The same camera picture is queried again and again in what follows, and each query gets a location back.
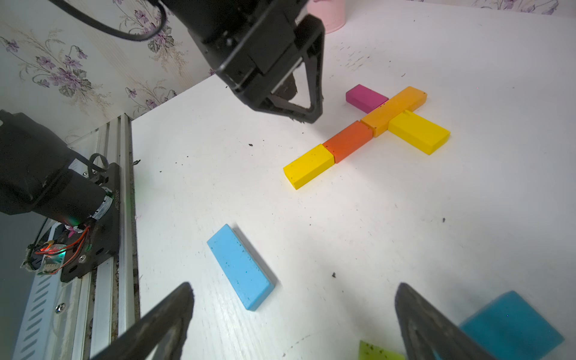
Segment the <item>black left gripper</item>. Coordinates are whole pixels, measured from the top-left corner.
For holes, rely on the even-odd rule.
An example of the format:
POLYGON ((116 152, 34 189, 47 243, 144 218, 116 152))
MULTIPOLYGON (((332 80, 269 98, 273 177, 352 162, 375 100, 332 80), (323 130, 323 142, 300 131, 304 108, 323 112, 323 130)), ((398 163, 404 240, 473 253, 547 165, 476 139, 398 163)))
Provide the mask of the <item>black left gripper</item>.
POLYGON ((214 72, 252 110, 313 124, 323 114, 325 28, 315 16, 299 18, 305 5, 305 1, 198 1, 197 46, 214 72), (292 72, 299 63, 306 70, 308 108, 290 102, 298 93, 292 72))

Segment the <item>magenta wooden block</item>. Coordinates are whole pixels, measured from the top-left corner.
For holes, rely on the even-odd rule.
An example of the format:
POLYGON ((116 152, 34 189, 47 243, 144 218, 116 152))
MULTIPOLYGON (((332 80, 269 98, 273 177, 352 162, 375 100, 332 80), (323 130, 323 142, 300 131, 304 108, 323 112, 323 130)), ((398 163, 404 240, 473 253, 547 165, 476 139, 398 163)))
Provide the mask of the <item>magenta wooden block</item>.
POLYGON ((389 99, 366 86, 358 84, 351 88, 346 95, 346 102, 364 113, 370 113, 385 104, 389 99))

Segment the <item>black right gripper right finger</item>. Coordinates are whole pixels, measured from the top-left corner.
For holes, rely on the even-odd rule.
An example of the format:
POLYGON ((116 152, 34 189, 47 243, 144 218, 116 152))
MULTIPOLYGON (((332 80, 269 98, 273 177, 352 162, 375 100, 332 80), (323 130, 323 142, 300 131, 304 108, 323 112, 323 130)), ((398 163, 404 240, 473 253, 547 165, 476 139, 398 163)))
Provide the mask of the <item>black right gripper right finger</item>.
POLYGON ((394 307, 408 359, 493 358, 409 284, 398 286, 394 307))

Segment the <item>yellow block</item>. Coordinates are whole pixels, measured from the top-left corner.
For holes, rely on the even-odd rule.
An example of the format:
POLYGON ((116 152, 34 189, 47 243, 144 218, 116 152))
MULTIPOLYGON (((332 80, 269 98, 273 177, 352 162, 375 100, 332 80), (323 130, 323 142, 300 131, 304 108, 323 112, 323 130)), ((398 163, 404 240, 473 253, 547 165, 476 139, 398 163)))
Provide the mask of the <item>yellow block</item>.
POLYGON ((300 189, 335 164, 335 156, 319 144, 283 168, 295 190, 300 189))
POLYGON ((409 110, 394 117, 388 124, 388 130, 426 155, 432 155, 451 135, 444 127, 409 110))

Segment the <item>orange wooden block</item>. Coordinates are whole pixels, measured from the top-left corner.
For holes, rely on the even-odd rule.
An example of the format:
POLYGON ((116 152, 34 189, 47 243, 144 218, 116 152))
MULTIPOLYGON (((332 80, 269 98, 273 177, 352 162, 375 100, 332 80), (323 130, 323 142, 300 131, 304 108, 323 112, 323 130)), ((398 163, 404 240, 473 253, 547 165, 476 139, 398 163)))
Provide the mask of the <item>orange wooden block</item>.
POLYGON ((334 162, 338 164, 372 139, 372 129, 362 121, 354 121, 325 141, 323 146, 334 156, 334 162))

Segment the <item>orange-yellow wooden block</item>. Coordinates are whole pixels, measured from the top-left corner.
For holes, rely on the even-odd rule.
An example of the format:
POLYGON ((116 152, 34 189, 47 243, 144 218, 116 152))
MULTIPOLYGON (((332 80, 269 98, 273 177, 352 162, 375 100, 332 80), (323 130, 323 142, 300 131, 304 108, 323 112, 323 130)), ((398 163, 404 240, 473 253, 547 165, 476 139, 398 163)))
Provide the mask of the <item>orange-yellow wooden block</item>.
POLYGON ((427 98, 427 92, 408 86, 383 105, 369 112, 361 119, 361 123, 371 129, 373 137, 376 138, 389 129, 389 123, 394 117, 405 110, 410 112, 417 110, 427 98))

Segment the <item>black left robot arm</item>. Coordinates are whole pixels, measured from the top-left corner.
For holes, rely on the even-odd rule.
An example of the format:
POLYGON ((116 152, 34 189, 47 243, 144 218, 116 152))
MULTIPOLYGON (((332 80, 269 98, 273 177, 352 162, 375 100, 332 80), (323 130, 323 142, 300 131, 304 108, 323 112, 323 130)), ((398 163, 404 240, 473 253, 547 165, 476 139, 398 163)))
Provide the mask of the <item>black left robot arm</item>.
MULTIPOLYGON (((126 41, 168 37, 169 15, 186 27, 205 60, 252 110, 314 123, 323 112, 326 35, 321 19, 301 15, 303 1, 153 1, 159 17, 136 33, 112 28, 66 1, 56 6, 100 32, 126 41)), ((75 227, 104 214, 94 178, 108 170, 70 149, 23 113, 1 112, 1 211, 35 212, 75 227), (84 161, 88 176, 71 169, 84 161)))

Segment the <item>light blue wooden block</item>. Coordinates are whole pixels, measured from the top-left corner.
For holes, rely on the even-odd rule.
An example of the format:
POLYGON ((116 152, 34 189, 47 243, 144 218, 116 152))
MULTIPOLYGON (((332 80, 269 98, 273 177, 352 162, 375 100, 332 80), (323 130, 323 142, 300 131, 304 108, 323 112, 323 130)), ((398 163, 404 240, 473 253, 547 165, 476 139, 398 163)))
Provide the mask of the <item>light blue wooden block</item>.
POLYGON ((207 241, 240 302, 247 311, 256 311, 275 285, 228 224, 207 241))

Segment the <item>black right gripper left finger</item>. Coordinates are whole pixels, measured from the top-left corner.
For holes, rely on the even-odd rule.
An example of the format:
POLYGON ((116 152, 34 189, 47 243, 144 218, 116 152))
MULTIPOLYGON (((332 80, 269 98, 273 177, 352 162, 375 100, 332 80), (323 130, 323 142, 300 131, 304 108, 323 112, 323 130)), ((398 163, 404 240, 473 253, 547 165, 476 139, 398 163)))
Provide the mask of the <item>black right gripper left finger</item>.
POLYGON ((184 282, 94 358, 180 359, 193 311, 194 291, 184 282))

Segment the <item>teal wooden block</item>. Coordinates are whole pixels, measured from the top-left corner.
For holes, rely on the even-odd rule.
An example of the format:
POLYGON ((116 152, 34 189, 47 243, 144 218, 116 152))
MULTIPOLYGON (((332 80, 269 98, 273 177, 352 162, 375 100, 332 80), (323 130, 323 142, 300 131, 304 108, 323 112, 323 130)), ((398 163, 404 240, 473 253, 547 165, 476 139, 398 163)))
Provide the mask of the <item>teal wooden block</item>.
POLYGON ((460 329, 495 359, 543 359, 565 340, 515 291, 484 306, 460 329))

